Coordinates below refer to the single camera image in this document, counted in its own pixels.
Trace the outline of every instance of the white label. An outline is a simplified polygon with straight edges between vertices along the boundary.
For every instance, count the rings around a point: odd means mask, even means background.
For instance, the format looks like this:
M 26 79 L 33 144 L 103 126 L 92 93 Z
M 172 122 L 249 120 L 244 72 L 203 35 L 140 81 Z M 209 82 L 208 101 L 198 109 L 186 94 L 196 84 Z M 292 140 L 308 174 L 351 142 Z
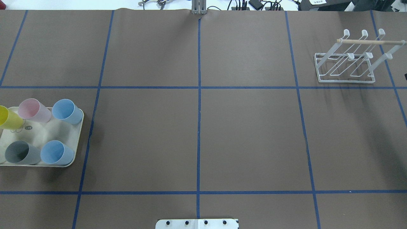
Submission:
M 320 5 L 320 4 L 325 4 L 326 0 L 309 0 L 311 5 Z

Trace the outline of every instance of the yellow cup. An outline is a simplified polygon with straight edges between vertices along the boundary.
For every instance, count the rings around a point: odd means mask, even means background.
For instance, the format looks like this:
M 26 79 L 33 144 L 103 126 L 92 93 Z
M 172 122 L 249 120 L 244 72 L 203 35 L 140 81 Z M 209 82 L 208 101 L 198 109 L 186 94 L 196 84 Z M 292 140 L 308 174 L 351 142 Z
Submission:
M 20 129 L 23 119 L 5 106 L 0 106 L 0 128 L 8 130 Z

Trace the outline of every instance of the white rack peg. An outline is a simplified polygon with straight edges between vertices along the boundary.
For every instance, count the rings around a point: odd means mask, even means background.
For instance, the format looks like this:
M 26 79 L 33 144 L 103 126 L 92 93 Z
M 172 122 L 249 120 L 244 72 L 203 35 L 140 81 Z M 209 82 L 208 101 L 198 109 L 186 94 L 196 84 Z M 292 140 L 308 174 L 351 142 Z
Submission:
M 318 82 L 327 83 L 365 83 L 372 84 L 376 80 L 373 70 L 379 64 L 387 59 L 393 58 L 393 53 L 406 45 L 405 40 L 401 41 L 383 41 L 386 35 L 383 29 L 378 30 L 376 40 L 366 40 L 368 32 L 362 30 L 362 36 L 358 40 L 348 39 L 349 30 L 344 30 L 342 38 L 337 39 L 336 43 L 327 53 L 316 53 L 314 55 L 315 70 L 317 72 Z M 342 53 L 336 53 L 341 45 L 349 45 Z M 372 50 L 377 45 L 394 45 L 387 53 L 383 54 L 373 64 L 370 59 L 373 58 Z

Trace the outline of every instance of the gray cup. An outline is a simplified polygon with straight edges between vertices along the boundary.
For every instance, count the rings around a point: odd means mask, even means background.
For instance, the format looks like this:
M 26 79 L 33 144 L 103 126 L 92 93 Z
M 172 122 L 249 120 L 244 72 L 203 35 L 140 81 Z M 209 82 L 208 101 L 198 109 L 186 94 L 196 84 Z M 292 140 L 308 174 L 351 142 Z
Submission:
M 4 156 L 8 162 L 19 165 L 34 165 L 41 161 L 41 151 L 25 141 L 10 144 Z

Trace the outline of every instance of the wooden rod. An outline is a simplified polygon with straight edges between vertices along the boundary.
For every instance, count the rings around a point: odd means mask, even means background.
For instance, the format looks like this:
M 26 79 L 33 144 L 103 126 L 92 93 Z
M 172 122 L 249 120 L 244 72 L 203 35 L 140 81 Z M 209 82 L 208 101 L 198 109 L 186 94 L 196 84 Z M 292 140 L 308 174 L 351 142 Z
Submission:
M 350 40 L 350 39 L 336 39 L 336 43 L 342 44 L 391 44 L 391 45 L 405 45 L 406 42 L 402 41 L 371 41 L 371 40 Z

